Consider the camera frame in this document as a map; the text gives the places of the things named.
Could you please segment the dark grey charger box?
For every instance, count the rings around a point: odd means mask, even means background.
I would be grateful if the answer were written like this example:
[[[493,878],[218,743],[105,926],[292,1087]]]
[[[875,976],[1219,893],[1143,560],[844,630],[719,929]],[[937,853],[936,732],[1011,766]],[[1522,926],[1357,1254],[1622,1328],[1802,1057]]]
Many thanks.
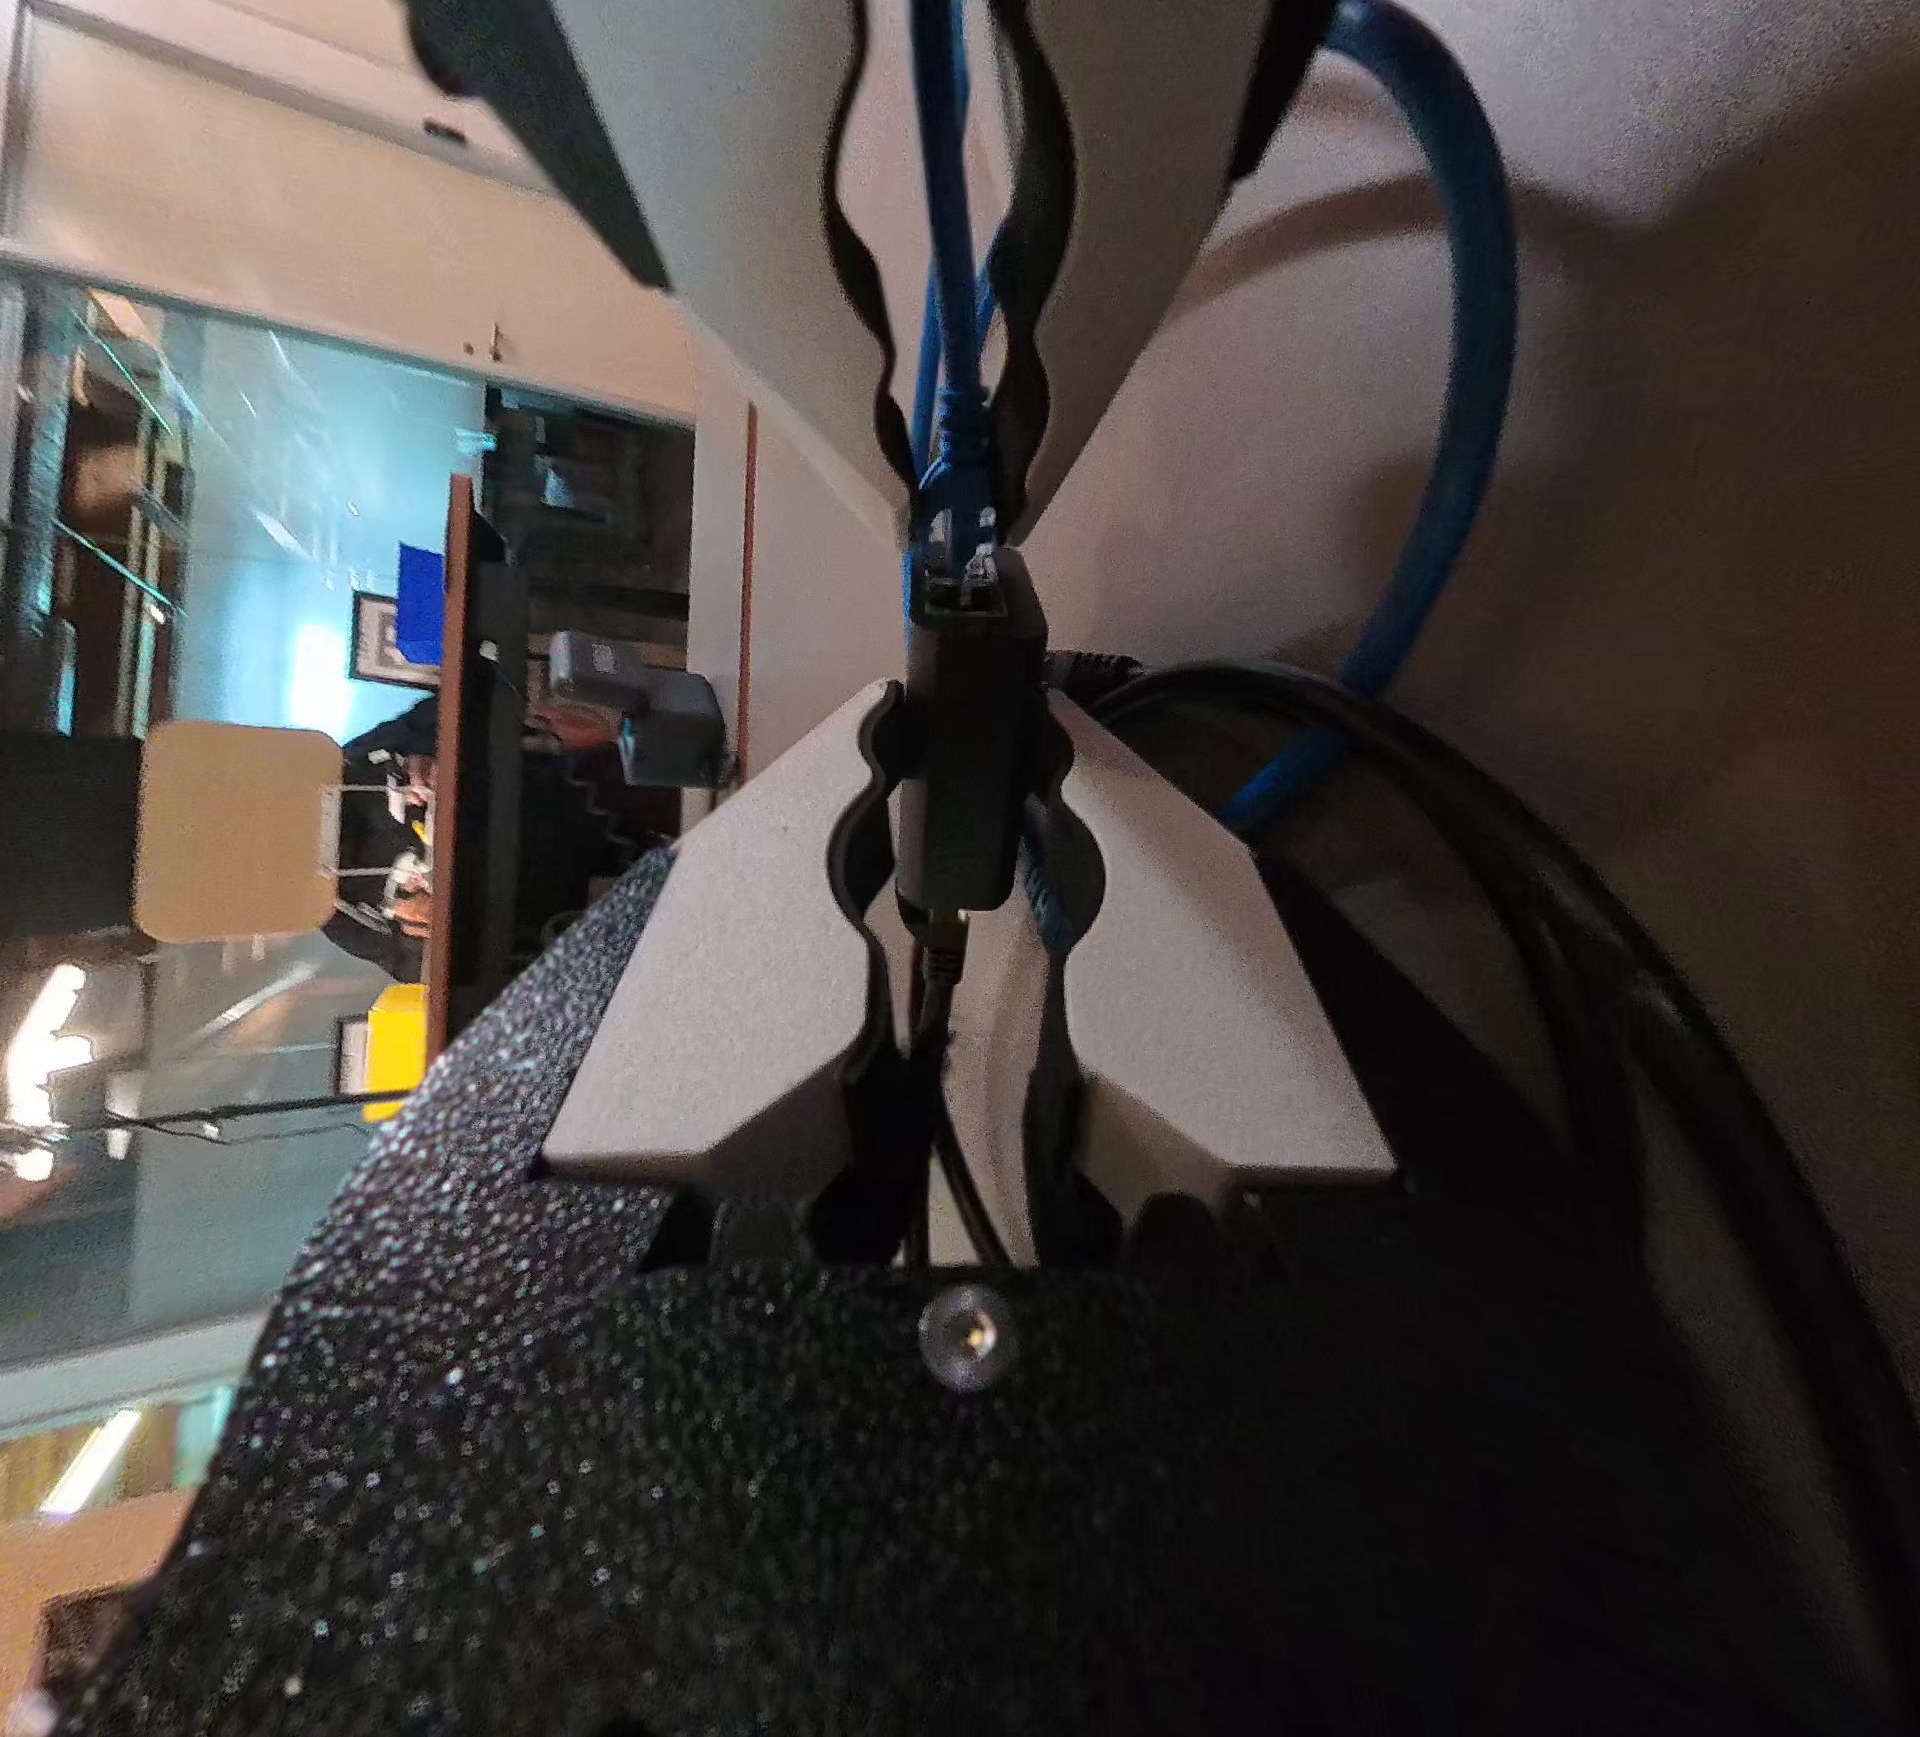
[[[718,789],[730,778],[723,704],[702,674],[581,628],[547,638],[545,667],[553,693],[617,716],[617,757],[633,789]]]

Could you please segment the yellow plastic bin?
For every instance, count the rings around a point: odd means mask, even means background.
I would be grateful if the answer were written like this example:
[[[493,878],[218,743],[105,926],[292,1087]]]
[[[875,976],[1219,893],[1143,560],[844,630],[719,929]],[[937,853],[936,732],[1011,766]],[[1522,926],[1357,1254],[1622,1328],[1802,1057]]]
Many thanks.
[[[428,1067],[428,989],[422,981],[391,984],[367,1012],[365,1125],[398,1116]]]

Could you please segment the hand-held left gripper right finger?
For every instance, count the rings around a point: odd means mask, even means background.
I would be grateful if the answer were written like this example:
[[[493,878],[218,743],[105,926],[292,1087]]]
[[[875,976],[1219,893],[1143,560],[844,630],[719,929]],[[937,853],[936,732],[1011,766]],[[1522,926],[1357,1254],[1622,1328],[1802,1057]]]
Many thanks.
[[[1245,844],[1085,707],[1022,867],[1022,1209],[1380,1187],[1396,1157]]]

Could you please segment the wooden board on white stand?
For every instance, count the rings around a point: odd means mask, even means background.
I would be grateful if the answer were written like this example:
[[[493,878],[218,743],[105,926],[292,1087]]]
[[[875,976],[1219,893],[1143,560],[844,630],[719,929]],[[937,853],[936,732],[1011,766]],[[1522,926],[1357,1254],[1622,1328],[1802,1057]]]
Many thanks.
[[[139,761],[132,929],[159,944],[298,937],[334,914],[342,746],[171,719]]]

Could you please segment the brown-top desk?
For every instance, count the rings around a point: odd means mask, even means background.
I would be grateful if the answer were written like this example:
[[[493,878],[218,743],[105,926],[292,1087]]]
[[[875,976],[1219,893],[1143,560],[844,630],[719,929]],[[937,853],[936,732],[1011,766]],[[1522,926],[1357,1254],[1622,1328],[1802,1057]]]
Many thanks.
[[[514,976],[522,796],[524,574],[481,516],[473,480],[450,484],[445,633],[434,766],[426,1059]]]

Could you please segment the black panel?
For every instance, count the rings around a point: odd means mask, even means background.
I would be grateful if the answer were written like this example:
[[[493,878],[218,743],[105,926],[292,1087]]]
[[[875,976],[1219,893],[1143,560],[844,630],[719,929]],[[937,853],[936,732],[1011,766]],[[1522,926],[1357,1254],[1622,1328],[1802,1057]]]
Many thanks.
[[[3,944],[132,925],[139,738],[3,732]]]

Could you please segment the black ethernet splitter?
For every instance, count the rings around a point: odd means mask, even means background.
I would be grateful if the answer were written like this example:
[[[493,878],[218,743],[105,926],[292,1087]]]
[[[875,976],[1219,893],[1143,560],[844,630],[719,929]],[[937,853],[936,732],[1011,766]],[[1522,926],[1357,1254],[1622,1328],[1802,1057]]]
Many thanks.
[[[898,788],[898,893],[925,917],[1000,908],[1014,885],[1043,716],[1046,620],[1019,551],[909,576],[905,701],[918,765]]]

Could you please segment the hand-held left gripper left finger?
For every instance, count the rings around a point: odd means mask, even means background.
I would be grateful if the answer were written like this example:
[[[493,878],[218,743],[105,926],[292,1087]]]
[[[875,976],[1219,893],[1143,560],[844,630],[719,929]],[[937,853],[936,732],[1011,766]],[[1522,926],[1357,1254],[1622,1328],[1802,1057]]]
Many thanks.
[[[866,915],[912,749],[898,681],[835,708],[680,838],[542,1159],[557,1178],[805,1206],[850,1168],[893,1042]]]

